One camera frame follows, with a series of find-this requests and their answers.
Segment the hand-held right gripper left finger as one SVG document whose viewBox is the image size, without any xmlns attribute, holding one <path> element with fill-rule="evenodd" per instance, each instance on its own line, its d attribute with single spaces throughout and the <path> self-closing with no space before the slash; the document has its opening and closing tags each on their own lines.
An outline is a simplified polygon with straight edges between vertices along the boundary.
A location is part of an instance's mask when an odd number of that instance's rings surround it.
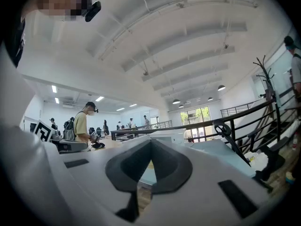
<svg viewBox="0 0 301 226">
<path fill-rule="evenodd" d="M 151 226 L 142 221 L 137 191 L 151 156 L 150 140 L 96 152 L 62 155 L 72 181 L 76 226 Z"/>
</svg>

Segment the wooden desk white legs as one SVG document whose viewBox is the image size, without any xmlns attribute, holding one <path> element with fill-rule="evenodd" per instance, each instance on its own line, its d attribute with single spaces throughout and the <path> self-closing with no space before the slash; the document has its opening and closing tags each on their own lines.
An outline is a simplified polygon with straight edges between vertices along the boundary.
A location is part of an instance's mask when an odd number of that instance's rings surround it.
<svg viewBox="0 0 301 226">
<path fill-rule="evenodd" d="M 91 150 L 110 149 L 110 148 L 116 148 L 116 147 L 122 146 L 122 143 L 120 141 L 112 140 L 111 136 L 102 137 L 102 138 L 98 139 L 98 143 L 101 145 L 98 146 L 96 143 L 90 144 Z"/>
</svg>

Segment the white plastic bag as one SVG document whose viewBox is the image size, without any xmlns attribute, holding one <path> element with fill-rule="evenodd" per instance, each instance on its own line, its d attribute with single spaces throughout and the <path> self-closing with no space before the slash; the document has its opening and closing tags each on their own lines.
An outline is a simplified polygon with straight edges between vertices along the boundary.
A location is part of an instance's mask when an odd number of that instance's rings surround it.
<svg viewBox="0 0 301 226">
<path fill-rule="evenodd" d="M 262 171 L 268 165 L 268 156 L 261 151 L 255 153 L 247 152 L 245 157 L 249 160 L 251 168 L 255 171 Z"/>
</svg>

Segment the black coat rack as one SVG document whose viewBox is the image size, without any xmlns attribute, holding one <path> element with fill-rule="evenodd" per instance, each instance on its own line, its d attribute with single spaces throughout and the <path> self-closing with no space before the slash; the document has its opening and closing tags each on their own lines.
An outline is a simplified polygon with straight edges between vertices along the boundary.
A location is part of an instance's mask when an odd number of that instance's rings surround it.
<svg viewBox="0 0 301 226">
<path fill-rule="evenodd" d="M 266 70 L 264 66 L 265 62 L 265 55 L 262 60 L 260 60 L 258 57 L 256 58 L 256 62 L 253 62 L 254 65 L 257 65 L 261 68 L 263 74 L 257 74 L 256 77 L 260 78 L 261 83 L 263 87 L 265 88 L 265 98 L 269 102 L 269 110 L 271 114 L 274 114 L 274 110 L 276 113 L 276 123 L 277 123 L 277 134 L 276 134 L 276 139 L 277 141 L 280 140 L 280 135 L 281 135 L 281 120 L 280 120 L 280 109 L 278 107 L 278 101 L 279 101 L 279 94 L 274 90 L 274 87 L 271 83 L 271 79 L 273 78 L 273 75 L 270 77 L 269 71 Z"/>
</svg>

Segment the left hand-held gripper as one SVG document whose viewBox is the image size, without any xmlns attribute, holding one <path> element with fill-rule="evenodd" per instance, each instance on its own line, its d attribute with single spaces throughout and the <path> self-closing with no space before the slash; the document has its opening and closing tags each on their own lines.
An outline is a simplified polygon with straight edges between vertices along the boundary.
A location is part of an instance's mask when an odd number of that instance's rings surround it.
<svg viewBox="0 0 301 226">
<path fill-rule="evenodd" d="M 32 132 L 43 142 L 54 144 L 59 153 L 79 153 L 89 151 L 87 143 L 62 139 L 58 130 L 53 129 L 42 121 L 38 121 L 37 124 L 35 124 L 35 128 Z"/>
</svg>

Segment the glass entrance door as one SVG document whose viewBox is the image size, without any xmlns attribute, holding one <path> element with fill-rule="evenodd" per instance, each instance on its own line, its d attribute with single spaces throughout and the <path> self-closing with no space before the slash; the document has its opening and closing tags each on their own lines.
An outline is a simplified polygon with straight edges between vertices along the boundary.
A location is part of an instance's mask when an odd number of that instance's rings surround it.
<svg viewBox="0 0 301 226">
<path fill-rule="evenodd" d="M 201 122 L 206 122 L 211 120 L 211 115 L 209 112 L 208 106 L 181 112 L 180 113 L 181 117 L 181 122 L 182 125 L 192 125 L 192 124 L 197 124 Z M 187 129 L 186 130 L 186 138 L 188 142 L 204 142 L 204 141 L 209 141 L 212 140 L 213 137 L 204 137 L 207 135 L 212 135 L 213 134 L 213 127 L 211 126 L 206 126 L 206 127 L 196 127 L 192 129 Z"/>
</svg>

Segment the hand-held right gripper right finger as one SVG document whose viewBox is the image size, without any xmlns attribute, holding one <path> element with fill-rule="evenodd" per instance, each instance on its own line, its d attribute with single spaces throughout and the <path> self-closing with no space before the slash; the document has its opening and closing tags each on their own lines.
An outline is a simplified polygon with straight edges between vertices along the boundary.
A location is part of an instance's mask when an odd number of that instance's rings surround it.
<svg viewBox="0 0 301 226">
<path fill-rule="evenodd" d="M 163 145 L 192 164 L 175 192 L 155 194 L 141 226 L 258 226 L 266 214 L 267 190 L 216 156 L 172 142 Z"/>
</svg>

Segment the black office chair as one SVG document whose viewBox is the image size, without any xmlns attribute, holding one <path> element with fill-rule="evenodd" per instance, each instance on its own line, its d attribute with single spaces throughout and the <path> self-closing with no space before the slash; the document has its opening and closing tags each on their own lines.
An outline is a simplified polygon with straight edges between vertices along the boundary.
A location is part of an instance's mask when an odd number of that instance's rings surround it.
<svg viewBox="0 0 301 226">
<path fill-rule="evenodd" d="M 215 129 L 215 132 L 222 138 L 225 138 L 230 143 L 231 149 L 244 162 L 246 162 L 249 165 L 250 160 L 247 159 L 243 155 L 238 144 L 231 137 L 233 130 L 231 130 L 231 128 L 227 124 L 225 124 L 225 122 L 223 120 L 220 120 L 220 119 L 214 120 L 213 126 Z M 273 187 L 271 187 L 270 185 L 265 183 L 264 180 L 268 179 L 272 172 L 274 172 L 275 170 L 277 170 L 279 167 L 281 167 L 284 164 L 285 159 L 280 159 L 279 150 L 288 143 L 289 138 L 283 137 L 272 147 L 261 146 L 261 147 L 257 147 L 254 149 L 253 146 L 255 144 L 255 136 L 259 133 L 259 131 L 260 131 L 260 129 L 256 129 L 256 130 L 250 132 L 249 134 L 247 134 L 247 137 L 249 139 L 251 139 L 250 152 L 255 153 L 255 152 L 261 151 L 262 153 L 264 153 L 267 156 L 268 163 L 267 163 L 267 166 L 262 171 L 258 171 L 258 170 L 256 171 L 256 174 L 253 177 L 253 179 L 255 181 L 257 181 L 257 183 L 259 183 L 261 186 L 265 187 L 268 190 L 268 192 L 270 193 L 273 191 Z"/>
</svg>

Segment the person's black shirt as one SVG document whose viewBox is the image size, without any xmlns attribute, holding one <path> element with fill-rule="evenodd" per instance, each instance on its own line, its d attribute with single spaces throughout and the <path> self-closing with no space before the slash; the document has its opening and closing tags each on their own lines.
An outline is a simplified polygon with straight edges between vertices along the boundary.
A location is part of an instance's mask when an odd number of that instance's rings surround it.
<svg viewBox="0 0 301 226">
<path fill-rule="evenodd" d="M 15 68 L 18 67 L 19 61 L 24 50 L 25 39 L 24 29 L 26 25 L 25 18 L 17 16 L 10 24 L 8 32 L 4 36 L 6 50 Z"/>
</svg>

